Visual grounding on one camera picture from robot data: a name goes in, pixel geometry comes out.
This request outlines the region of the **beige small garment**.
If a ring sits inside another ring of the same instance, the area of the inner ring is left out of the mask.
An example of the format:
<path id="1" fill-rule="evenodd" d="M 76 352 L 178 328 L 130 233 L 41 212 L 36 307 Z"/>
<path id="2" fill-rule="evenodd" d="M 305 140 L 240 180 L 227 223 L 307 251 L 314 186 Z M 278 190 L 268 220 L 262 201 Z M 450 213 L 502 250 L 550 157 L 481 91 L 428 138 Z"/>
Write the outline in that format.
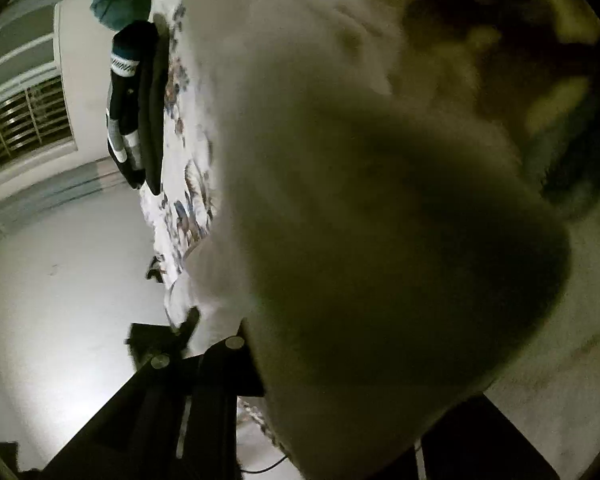
<path id="1" fill-rule="evenodd" d="M 474 112 L 476 0 L 184 0 L 219 193 L 187 270 L 242 318 L 303 477 L 379 479 L 547 318 L 569 236 Z"/>

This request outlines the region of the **barred window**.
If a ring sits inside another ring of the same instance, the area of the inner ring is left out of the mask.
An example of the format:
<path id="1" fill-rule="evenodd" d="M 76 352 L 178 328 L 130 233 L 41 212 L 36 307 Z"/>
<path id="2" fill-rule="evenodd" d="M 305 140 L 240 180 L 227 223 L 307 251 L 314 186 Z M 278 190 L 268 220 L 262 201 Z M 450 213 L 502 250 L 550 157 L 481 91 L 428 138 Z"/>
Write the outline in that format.
<path id="1" fill-rule="evenodd" d="M 0 55 L 0 172 L 73 144 L 54 36 Z"/>

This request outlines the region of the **black striped folded sock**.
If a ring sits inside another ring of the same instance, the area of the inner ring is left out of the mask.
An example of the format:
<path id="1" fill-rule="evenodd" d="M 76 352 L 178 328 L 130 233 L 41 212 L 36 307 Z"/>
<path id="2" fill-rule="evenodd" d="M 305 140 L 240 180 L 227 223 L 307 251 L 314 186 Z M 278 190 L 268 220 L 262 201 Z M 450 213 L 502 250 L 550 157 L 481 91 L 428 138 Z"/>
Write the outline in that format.
<path id="1" fill-rule="evenodd" d="M 136 190 L 146 179 L 140 150 L 140 83 L 156 38 L 154 24 L 134 21 L 114 35 L 109 58 L 108 153 L 126 183 Z"/>

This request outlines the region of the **floral fleece bed blanket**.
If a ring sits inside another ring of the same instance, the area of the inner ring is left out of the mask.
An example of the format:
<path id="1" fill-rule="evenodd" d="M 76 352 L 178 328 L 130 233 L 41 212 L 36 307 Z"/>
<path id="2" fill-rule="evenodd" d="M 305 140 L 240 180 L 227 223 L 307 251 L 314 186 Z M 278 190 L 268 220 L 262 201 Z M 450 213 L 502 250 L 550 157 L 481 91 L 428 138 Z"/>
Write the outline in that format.
<path id="1" fill-rule="evenodd" d="M 562 479 L 588 478 L 600 459 L 600 20 L 585 0 L 476 0 L 485 35 L 470 35 L 472 61 L 441 81 L 471 79 L 474 112 L 500 125 L 521 179 L 569 236 L 569 272 L 544 322 L 480 391 Z M 242 318 L 212 312 L 187 266 L 209 235 L 219 193 L 211 124 L 184 0 L 154 0 L 170 32 L 164 110 L 163 192 L 148 208 L 170 287 L 169 309 L 200 307 L 193 346 L 207 348 Z"/>

